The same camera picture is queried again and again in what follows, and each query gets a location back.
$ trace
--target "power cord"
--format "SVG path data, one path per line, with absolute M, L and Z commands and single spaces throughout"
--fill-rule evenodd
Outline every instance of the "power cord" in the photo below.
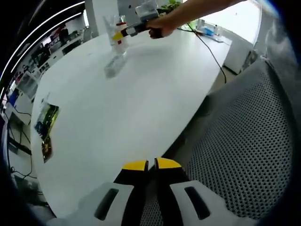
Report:
M 10 126 L 9 122 L 8 122 L 8 129 L 10 130 L 10 133 L 11 133 L 13 139 L 16 140 L 16 139 L 15 139 L 15 136 L 14 136 L 14 133 L 13 133 L 13 130 L 11 129 L 11 126 Z M 27 137 L 27 135 L 24 133 L 23 130 L 21 131 L 21 133 L 24 134 L 24 136 L 26 137 L 26 139 L 28 140 L 28 142 L 29 142 L 29 144 L 30 144 L 30 140 L 29 140 L 29 138 Z M 23 181 L 26 177 L 30 177 L 30 178 L 33 178 L 33 179 L 37 179 L 37 177 L 33 177 L 33 176 L 30 175 L 30 174 L 32 173 L 32 156 L 30 156 L 30 163 L 31 163 L 31 166 L 30 166 L 30 172 L 29 172 L 28 174 L 23 174 L 23 173 L 21 173 L 21 172 L 15 170 L 15 168 L 14 168 L 13 166 L 10 167 L 8 148 L 7 148 L 7 156 L 8 156 L 8 168 L 9 168 L 11 174 L 13 174 L 13 173 L 18 173 L 18 174 L 20 174 L 21 176 L 23 176 L 22 181 Z
M 180 30 L 180 31 L 184 31 L 184 32 L 194 32 L 194 31 L 190 31 L 190 30 L 185 30 L 185 29 L 180 28 L 180 27 L 178 27 L 177 29 Z
M 13 106 L 13 108 L 16 110 L 16 112 L 18 112 L 19 114 L 26 114 L 26 115 L 29 115 L 30 117 L 32 116 L 31 114 L 29 114 L 29 113 L 26 113 L 26 112 L 20 112 L 20 111 L 18 111 L 17 109 L 16 109 L 16 107 L 15 106 Z
M 191 31 L 192 31 L 193 33 L 195 33 L 195 35 L 198 37 L 198 39 L 200 39 L 200 40 L 202 41 L 202 43 L 209 49 L 211 55 L 212 55 L 213 58 L 215 59 L 217 65 L 219 66 L 220 70 L 222 71 L 222 73 L 223 73 L 223 75 L 224 75 L 225 84 L 226 84 L 226 83 L 227 83 L 227 77 L 226 77 L 226 74 L 225 74 L 225 72 L 222 70 L 222 67 L 220 66 L 220 64 L 217 62 L 217 60 L 216 60 L 216 58 L 215 58 L 213 52 L 211 51 L 210 47 L 209 47 L 209 46 L 208 46 L 208 45 L 207 45 L 207 44 L 199 37 L 198 33 L 196 33 L 196 31 L 193 30 L 192 27 L 191 27 L 189 24 L 187 24 L 187 25 L 188 25 L 188 27 L 191 29 Z

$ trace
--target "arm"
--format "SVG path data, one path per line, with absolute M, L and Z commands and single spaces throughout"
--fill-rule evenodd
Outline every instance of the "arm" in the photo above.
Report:
M 188 0 L 166 16 L 148 22 L 149 28 L 161 28 L 168 36 L 177 27 L 211 13 L 221 11 L 242 0 Z

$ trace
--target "potted plant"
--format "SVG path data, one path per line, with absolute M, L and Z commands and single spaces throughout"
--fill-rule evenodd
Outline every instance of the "potted plant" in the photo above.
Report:
M 166 14 L 170 13 L 171 11 L 176 9 L 177 7 L 179 7 L 180 4 L 181 4 L 181 2 L 179 2 L 179 1 L 169 0 L 169 3 L 161 6 L 160 8 L 157 9 L 157 11 L 158 11 L 160 16 L 163 16 L 163 15 L 166 15 Z

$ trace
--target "oval table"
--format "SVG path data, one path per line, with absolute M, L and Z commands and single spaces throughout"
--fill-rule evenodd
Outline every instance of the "oval table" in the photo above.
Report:
M 230 45 L 202 39 L 222 65 Z M 32 157 L 57 217 L 114 181 L 126 162 L 147 159 L 151 167 L 184 130 L 220 71 L 191 32 L 158 40 L 145 32 L 128 41 L 127 61 L 113 78 L 104 74 L 114 55 L 102 35 L 65 55 L 40 81 L 32 111 Z M 33 125 L 46 97 L 60 110 L 50 133 L 53 156 L 44 163 Z

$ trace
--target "window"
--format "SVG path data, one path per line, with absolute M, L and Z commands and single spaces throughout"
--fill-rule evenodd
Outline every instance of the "window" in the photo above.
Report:
M 48 44 L 48 43 L 51 43 L 51 38 L 50 38 L 50 37 L 48 37 L 48 38 L 46 38 L 46 39 L 44 39 L 44 40 L 42 41 L 42 45 L 43 45 L 43 46 L 45 46 L 45 45 Z
M 86 10 L 84 10 L 84 21 L 85 21 L 85 26 L 89 27 L 89 21 L 88 21 L 88 16 L 87 16 Z
M 255 44 L 261 22 L 261 7 L 254 0 L 243 1 L 220 12 L 204 16 L 202 19 Z

